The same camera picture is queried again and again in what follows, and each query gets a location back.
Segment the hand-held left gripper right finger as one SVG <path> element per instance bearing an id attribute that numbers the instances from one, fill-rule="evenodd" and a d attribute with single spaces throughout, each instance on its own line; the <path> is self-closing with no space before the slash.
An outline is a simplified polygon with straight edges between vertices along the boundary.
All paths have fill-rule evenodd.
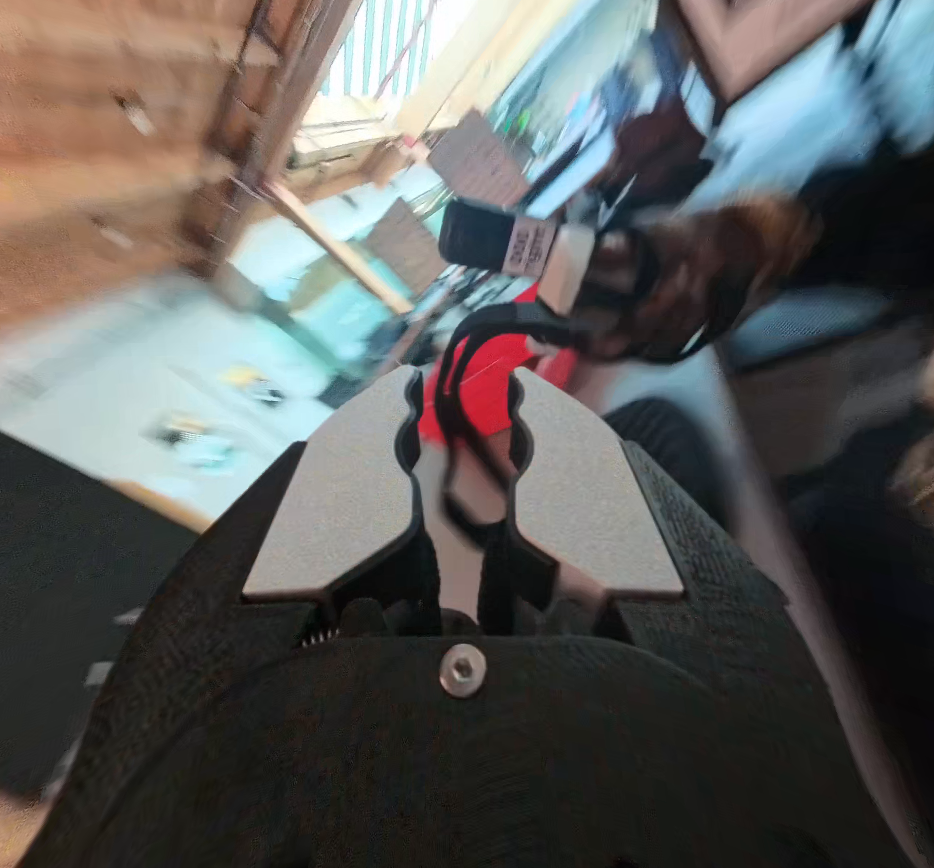
<path id="1" fill-rule="evenodd" d="M 679 600 L 685 588 L 618 435 L 528 369 L 514 373 L 513 425 L 531 449 L 509 516 L 519 542 L 578 602 Z"/>

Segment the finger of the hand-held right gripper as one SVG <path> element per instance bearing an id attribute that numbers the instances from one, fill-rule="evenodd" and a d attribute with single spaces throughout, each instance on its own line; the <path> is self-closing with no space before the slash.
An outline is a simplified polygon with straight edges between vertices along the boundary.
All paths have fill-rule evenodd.
<path id="1" fill-rule="evenodd" d="M 543 305 L 557 316 L 572 316 L 586 275 L 586 267 L 549 267 L 543 273 Z"/>
<path id="2" fill-rule="evenodd" d="M 593 228 L 578 223 L 564 223 L 557 229 L 552 249 L 554 268 L 588 268 L 596 248 Z"/>

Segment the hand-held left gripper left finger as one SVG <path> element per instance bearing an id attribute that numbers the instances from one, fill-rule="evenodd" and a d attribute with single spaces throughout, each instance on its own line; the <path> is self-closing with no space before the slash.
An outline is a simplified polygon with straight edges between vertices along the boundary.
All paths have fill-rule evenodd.
<path id="1" fill-rule="evenodd" d="M 244 583 L 246 601 L 334 604 L 420 535 L 422 411 L 422 373 L 402 365 L 310 435 Z"/>

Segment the person's right hand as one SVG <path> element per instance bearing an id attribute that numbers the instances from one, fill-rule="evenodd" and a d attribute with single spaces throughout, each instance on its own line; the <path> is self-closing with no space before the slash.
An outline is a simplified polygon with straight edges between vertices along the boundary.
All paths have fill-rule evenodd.
<path id="1" fill-rule="evenodd" d="M 607 227 L 598 237 L 595 278 L 635 296 L 641 273 L 653 269 L 655 277 L 634 308 L 592 338 L 589 353 L 606 362 L 671 362 L 717 329 L 730 329 L 748 305 L 786 282 L 821 234 L 811 209 L 782 196 Z"/>

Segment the red cloth item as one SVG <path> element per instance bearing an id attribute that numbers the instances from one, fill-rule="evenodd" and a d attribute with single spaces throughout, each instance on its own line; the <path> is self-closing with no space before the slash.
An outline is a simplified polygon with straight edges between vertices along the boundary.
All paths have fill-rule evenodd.
<path id="1" fill-rule="evenodd" d="M 532 304 L 538 284 L 532 283 L 512 300 Z M 528 368 L 560 390 L 571 389 L 578 367 L 578 355 L 568 348 L 530 348 L 528 337 L 497 337 L 478 350 L 469 362 L 461 383 L 461 404 L 466 415 L 484 437 L 491 437 L 510 426 L 507 409 L 509 375 L 517 368 Z M 419 419 L 419 438 L 441 446 L 443 437 L 434 410 L 434 390 L 441 361 L 429 369 L 423 386 L 423 412 Z"/>

